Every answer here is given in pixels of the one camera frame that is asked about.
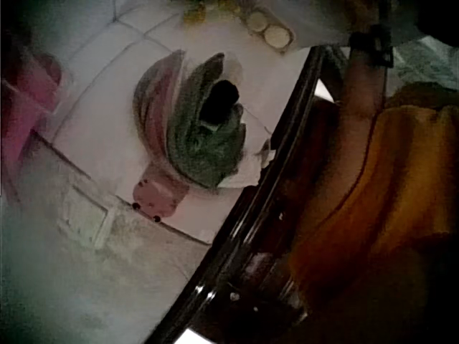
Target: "dark object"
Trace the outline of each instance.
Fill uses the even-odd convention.
[[[351,49],[368,52],[376,66],[394,66],[390,32],[381,25],[372,26],[369,34],[354,32],[349,39],[349,45]]]
[[[217,82],[202,106],[199,119],[212,125],[220,125],[228,120],[232,106],[239,100],[237,87],[228,80]]]
[[[417,27],[452,47],[459,47],[458,3],[451,0],[420,0]]]

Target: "concrete floor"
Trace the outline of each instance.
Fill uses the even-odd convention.
[[[11,343],[139,343],[208,249],[132,211],[36,138],[16,183],[22,204],[3,195],[1,209],[2,330]],[[104,224],[97,249],[87,233]]]

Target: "grout line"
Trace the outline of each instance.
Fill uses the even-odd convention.
[[[180,16],[180,14],[173,14],[173,15],[170,16],[168,19],[165,19],[165,20],[161,21],[160,23],[154,25],[151,29],[146,30],[145,35],[149,34],[149,33],[152,32],[154,29],[157,29],[160,25],[165,24],[166,22],[171,21],[171,20],[172,20],[173,18],[175,18],[176,16]]]
[[[112,0],[112,6],[113,6],[113,20],[114,22],[116,20],[116,0]]]
[[[55,144],[55,141],[56,141],[56,138],[57,136],[59,135],[59,132],[61,131],[62,127],[64,126],[64,124],[72,117],[73,115],[73,111],[74,109],[77,107],[77,105],[80,103],[81,99],[83,98],[83,95],[85,95],[95,84],[95,82],[98,80],[98,78],[102,75],[102,73],[104,73],[104,71],[107,70],[107,68],[109,68],[109,66],[112,65],[112,63],[114,63],[117,59],[119,59],[121,56],[124,55],[124,53],[129,49],[131,48],[134,44],[138,43],[139,41],[134,41],[130,44],[128,44],[123,50],[121,50],[121,52],[119,54],[117,54],[114,58],[112,58],[111,61],[109,61],[109,63],[107,63],[106,66],[104,66],[104,68],[101,69],[101,71],[99,73],[97,73],[97,75],[94,77],[94,79],[89,83],[89,85],[81,92],[81,94],[78,96],[78,99],[73,103],[72,107],[70,108],[69,112],[64,116],[64,118],[62,119],[62,122],[59,124],[59,127],[57,127],[57,130],[56,130],[56,133],[52,136],[52,139],[51,139],[51,144],[54,145]]]
[[[150,42],[153,42],[157,45],[159,45],[160,47],[163,47],[165,50],[167,50],[168,52],[172,52],[172,50],[170,50],[168,47],[166,47],[164,44],[162,44],[161,42],[159,41],[156,41],[155,39],[147,36],[146,34],[144,34],[141,30],[131,26],[130,24],[126,24],[125,22],[123,21],[120,21],[120,20],[117,20],[118,23],[124,25],[125,27],[128,27],[129,29],[132,29],[134,30],[135,32],[137,32],[138,34],[140,34],[142,36],[143,39],[146,39],[147,41],[150,41]]]
[[[88,39],[86,39],[72,54],[70,54],[70,57],[65,61],[66,64],[68,64],[72,59],[81,51],[83,48],[85,48],[89,43],[94,41],[100,34],[102,34],[113,22],[110,21],[107,23],[100,31],[97,31],[96,33],[92,34]]]

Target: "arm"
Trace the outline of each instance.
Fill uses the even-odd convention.
[[[383,108],[386,68],[353,50],[344,80],[339,127],[329,163],[306,205],[301,229],[314,228],[346,197],[363,168],[372,122]]]

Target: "yellow object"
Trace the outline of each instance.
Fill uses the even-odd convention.
[[[206,20],[206,6],[199,4],[196,8],[190,9],[184,13],[184,24],[195,25],[202,24]]]
[[[431,86],[388,102],[349,196],[313,231],[299,228],[290,267],[306,302],[323,304],[398,249],[457,226],[459,94]]]

